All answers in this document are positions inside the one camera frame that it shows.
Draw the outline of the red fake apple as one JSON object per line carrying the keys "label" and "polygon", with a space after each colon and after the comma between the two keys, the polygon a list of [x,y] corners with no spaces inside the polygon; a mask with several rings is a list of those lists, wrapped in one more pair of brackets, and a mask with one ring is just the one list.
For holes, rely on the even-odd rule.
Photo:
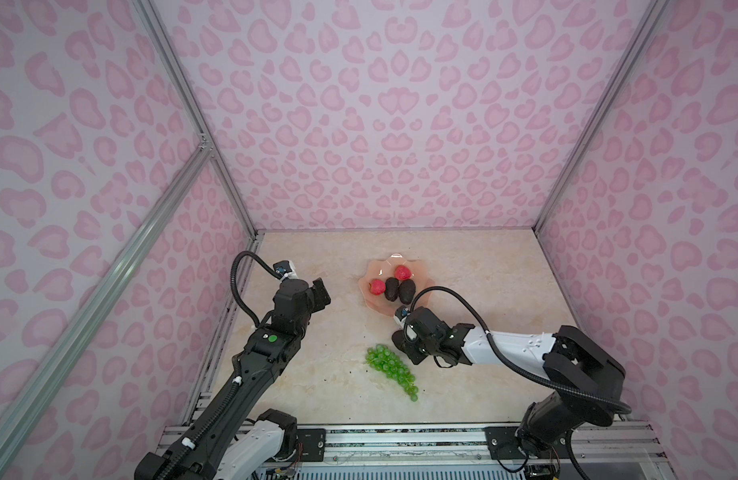
{"label": "red fake apple", "polygon": [[405,264],[399,264],[394,270],[394,277],[399,282],[410,280],[413,277],[411,269]]}
{"label": "red fake apple", "polygon": [[386,283],[381,279],[373,279],[369,284],[370,293],[375,296],[383,295],[386,288]]}

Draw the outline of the green fake grape bunch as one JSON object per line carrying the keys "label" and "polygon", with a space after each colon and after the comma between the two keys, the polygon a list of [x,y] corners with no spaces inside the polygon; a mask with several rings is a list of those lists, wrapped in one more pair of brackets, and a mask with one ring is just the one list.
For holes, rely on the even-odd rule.
{"label": "green fake grape bunch", "polygon": [[420,390],[417,386],[416,376],[401,357],[388,346],[378,344],[369,348],[365,354],[365,362],[372,369],[396,382],[412,402],[419,400]]}

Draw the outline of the dark fake avocado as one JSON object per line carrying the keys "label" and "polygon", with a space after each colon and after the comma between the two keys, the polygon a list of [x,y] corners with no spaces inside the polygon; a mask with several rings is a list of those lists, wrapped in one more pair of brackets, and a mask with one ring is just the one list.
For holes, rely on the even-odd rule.
{"label": "dark fake avocado", "polygon": [[416,296],[417,287],[413,279],[406,279],[399,284],[398,299],[404,305],[410,305]]}
{"label": "dark fake avocado", "polygon": [[384,293],[385,298],[389,302],[395,302],[399,297],[400,282],[395,277],[389,277],[385,280],[386,292]]}

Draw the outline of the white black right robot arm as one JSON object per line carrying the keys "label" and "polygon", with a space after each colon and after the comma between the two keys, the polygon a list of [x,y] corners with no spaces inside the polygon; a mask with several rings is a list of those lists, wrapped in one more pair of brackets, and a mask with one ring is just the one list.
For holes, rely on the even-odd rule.
{"label": "white black right robot arm", "polygon": [[516,334],[475,322],[448,325],[427,307],[400,307],[392,340],[418,365],[431,358],[441,368],[502,365],[551,391],[529,405],[513,437],[497,445],[539,457],[566,434],[588,423],[609,427],[632,407],[622,400],[625,368],[580,329],[564,325],[555,333]]}

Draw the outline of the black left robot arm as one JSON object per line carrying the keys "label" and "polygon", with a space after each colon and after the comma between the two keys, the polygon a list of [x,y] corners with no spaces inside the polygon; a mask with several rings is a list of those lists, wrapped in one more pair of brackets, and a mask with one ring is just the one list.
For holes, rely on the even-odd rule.
{"label": "black left robot arm", "polygon": [[268,324],[232,358],[233,372],[204,413],[162,455],[148,453],[136,479],[213,479],[247,416],[300,351],[313,314],[331,303],[320,278],[284,279]]}

